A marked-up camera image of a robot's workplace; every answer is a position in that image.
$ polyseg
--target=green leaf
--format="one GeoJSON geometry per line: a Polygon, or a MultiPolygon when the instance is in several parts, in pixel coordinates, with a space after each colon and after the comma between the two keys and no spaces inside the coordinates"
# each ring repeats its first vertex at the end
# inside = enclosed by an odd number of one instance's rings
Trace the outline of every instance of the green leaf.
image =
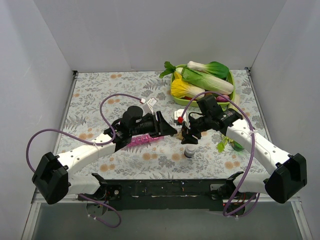
{"type": "Polygon", "coordinates": [[[159,78],[162,79],[164,76],[172,74],[173,72],[174,72],[174,70],[172,70],[172,69],[166,69],[162,73],[160,73],[159,78]]]}
{"type": "Polygon", "coordinates": [[[176,67],[173,66],[169,61],[164,62],[164,67],[167,70],[172,70],[172,72],[174,72],[176,70],[176,67]]]}
{"type": "Polygon", "coordinates": [[[225,150],[225,145],[222,142],[219,142],[216,149],[218,150],[218,153],[222,153],[225,150]]]}

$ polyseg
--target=pink bottle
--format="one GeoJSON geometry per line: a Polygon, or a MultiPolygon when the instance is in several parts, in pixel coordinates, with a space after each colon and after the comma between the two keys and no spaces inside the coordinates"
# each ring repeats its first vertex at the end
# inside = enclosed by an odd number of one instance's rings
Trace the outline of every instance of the pink bottle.
{"type": "Polygon", "coordinates": [[[127,145],[128,148],[135,147],[141,144],[148,144],[148,143],[153,143],[157,142],[159,140],[164,139],[164,136],[159,136],[159,137],[150,137],[149,134],[141,135],[141,136],[136,136],[131,139],[131,142],[127,145]]]}

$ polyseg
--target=floral tablecloth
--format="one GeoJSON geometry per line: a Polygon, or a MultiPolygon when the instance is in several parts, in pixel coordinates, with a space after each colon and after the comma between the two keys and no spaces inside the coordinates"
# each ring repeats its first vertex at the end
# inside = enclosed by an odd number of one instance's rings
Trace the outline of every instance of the floral tablecloth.
{"type": "MultiPolygon", "coordinates": [[[[161,111],[163,117],[174,126],[173,113],[183,106],[174,102],[170,95],[170,77],[160,79],[159,71],[138,72],[93,72],[79,73],[63,130],[84,140],[91,140],[108,126],[99,113],[101,101],[114,93],[127,93],[158,102],[154,111],[161,111]]],[[[240,95],[240,107],[249,116],[253,126],[266,137],[264,124],[259,113],[248,75],[245,70],[232,70],[236,92],[240,95]]],[[[119,96],[111,98],[103,111],[110,122],[122,116],[132,105],[140,105],[135,99],[119,96]]],[[[185,146],[175,137],[132,148],[101,157],[77,175],[98,173],[105,179],[202,179],[227,178],[247,167],[249,153],[237,152],[228,144],[218,153],[217,144],[221,134],[213,130],[203,132],[196,153],[192,158],[184,156],[185,146]]],[[[62,136],[58,153],[66,152],[82,143],[62,136]]],[[[265,169],[255,159],[251,173],[265,173],[265,169]]]]}

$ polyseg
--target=wire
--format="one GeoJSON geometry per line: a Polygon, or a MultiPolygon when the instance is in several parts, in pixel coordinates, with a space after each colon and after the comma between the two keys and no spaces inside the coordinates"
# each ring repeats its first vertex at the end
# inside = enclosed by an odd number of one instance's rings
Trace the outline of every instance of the wire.
{"type": "MultiPolygon", "coordinates": [[[[248,118],[248,116],[245,114],[245,112],[238,106],[236,105],[233,101],[231,101],[229,98],[223,96],[222,94],[218,93],[218,92],[214,92],[214,91],[204,91],[204,92],[201,92],[199,94],[197,94],[196,96],[194,96],[189,102],[188,104],[185,106],[183,112],[182,112],[182,115],[181,117],[183,118],[188,107],[190,106],[190,104],[193,102],[193,100],[195,100],[197,97],[201,96],[201,95],[204,95],[204,94],[216,94],[218,96],[221,96],[222,98],[224,98],[225,100],[227,100],[228,102],[230,102],[233,106],[236,107],[236,109],[239,110],[239,112],[244,116],[245,120],[247,121],[248,125],[249,125],[249,129],[250,131],[253,131],[254,130],[254,127],[252,126],[252,123],[250,121],[250,119],[248,118]]],[[[247,204],[249,204],[256,195],[253,195],[245,204],[241,205],[240,207],[238,207],[237,209],[231,211],[231,212],[227,212],[228,210],[228,207],[230,206],[230,204],[232,203],[232,200],[234,199],[234,197],[236,196],[237,192],[239,191],[241,185],[243,184],[246,176],[248,175],[249,173],[249,170],[250,170],[250,167],[252,165],[252,162],[254,160],[254,154],[255,154],[255,144],[256,144],[256,139],[255,139],[255,135],[254,134],[251,134],[251,153],[250,153],[250,158],[249,158],[249,162],[248,162],[248,166],[246,167],[243,175],[242,175],[242,178],[241,180],[239,181],[238,183],[238,186],[235,188],[235,190],[233,191],[233,193],[231,194],[228,202],[225,204],[224,206],[224,209],[222,211],[222,214],[223,216],[227,217],[227,216],[232,216],[232,214],[236,213],[237,211],[239,211],[240,209],[244,208],[247,204]]],[[[260,194],[258,194],[256,200],[255,200],[255,203],[253,205],[253,207],[250,209],[249,213],[253,210],[253,208],[255,208],[257,202],[258,202],[258,199],[259,199],[259,196],[260,194]]]]}
{"type": "Polygon", "coordinates": [[[109,206],[109,205],[107,205],[107,204],[105,204],[105,203],[102,203],[102,202],[93,200],[93,199],[91,199],[91,198],[89,198],[89,197],[87,197],[87,196],[85,196],[85,195],[83,195],[83,194],[78,194],[78,196],[80,196],[81,198],[83,198],[83,199],[85,199],[85,200],[87,200],[87,201],[90,201],[90,202],[93,202],[93,203],[96,203],[96,204],[99,204],[99,205],[103,205],[103,206],[105,206],[106,208],[114,211],[115,214],[117,214],[118,217],[119,217],[119,222],[118,222],[116,225],[111,225],[110,223],[104,221],[103,219],[101,219],[101,218],[99,218],[99,217],[97,217],[97,216],[95,216],[95,215],[93,215],[93,214],[89,214],[89,216],[92,217],[94,220],[98,220],[99,222],[103,223],[104,225],[106,225],[106,226],[108,226],[108,227],[110,227],[110,228],[119,227],[119,225],[120,225],[121,222],[122,222],[122,218],[121,218],[120,213],[119,213],[117,210],[115,210],[112,206],[109,206]]]}
{"type": "Polygon", "coordinates": [[[100,143],[95,143],[95,142],[92,142],[92,141],[86,141],[86,140],[83,140],[79,137],[76,137],[76,136],[73,136],[65,131],[61,131],[61,130],[58,130],[58,129],[53,129],[53,128],[46,128],[46,129],[43,129],[43,130],[40,130],[38,132],[36,132],[29,140],[27,146],[26,146],[26,151],[25,151],[25,158],[26,158],[26,163],[28,164],[29,168],[31,169],[32,172],[35,172],[35,169],[32,167],[31,163],[30,163],[30,158],[29,158],[29,150],[30,150],[30,145],[32,143],[32,141],[35,139],[36,136],[38,136],[39,134],[41,133],[44,133],[44,132],[56,132],[56,133],[59,133],[59,134],[63,134],[63,135],[66,135],[68,136],[69,138],[72,138],[72,139],[75,139],[75,140],[78,140],[79,142],[82,142],[84,144],[88,144],[88,145],[97,145],[97,146],[103,146],[103,145],[107,145],[109,143],[111,143],[115,138],[116,138],[116,131],[115,129],[112,127],[112,125],[108,122],[108,120],[106,119],[106,117],[104,116],[103,114],[103,111],[102,111],[102,108],[103,108],[103,105],[104,103],[114,97],[114,96],[126,96],[126,97],[130,97],[130,98],[133,98],[133,99],[137,99],[139,101],[141,101],[141,98],[137,97],[137,96],[132,96],[130,94],[125,94],[125,93],[115,93],[115,94],[112,94],[110,96],[107,96],[100,104],[100,114],[101,114],[101,117],[103,118],[103,120],[105,121],[105,123],[109,126],[109,128],[111,129],[112,131],[112,138],[107,141],[107,142],[100,142],[100,143]]]}

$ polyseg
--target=gray wall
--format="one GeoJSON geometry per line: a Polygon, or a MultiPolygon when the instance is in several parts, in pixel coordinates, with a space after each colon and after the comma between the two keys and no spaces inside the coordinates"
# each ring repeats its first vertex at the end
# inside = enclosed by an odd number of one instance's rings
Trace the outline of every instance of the gray wall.
{"type": "MultiPolygon", "coordinates": [[[[32,0],[0,0],[0,19],[0,239],[18,240],[35,190],[26,145],[59,126],[72,72],[32,0]]],[[[34,141],[34,167],[56,137],[34,141]]]]}
{"type": "Polygon", "coordinates": [[[303,211],[320,238],[320,0],[287,0],[253,66],[272,140],[307,159],[303,211]]]}
{"type": "Polygon", "coordinates": [[[80,72],[252,66],[286,0],[34,0],[80,72]]]}

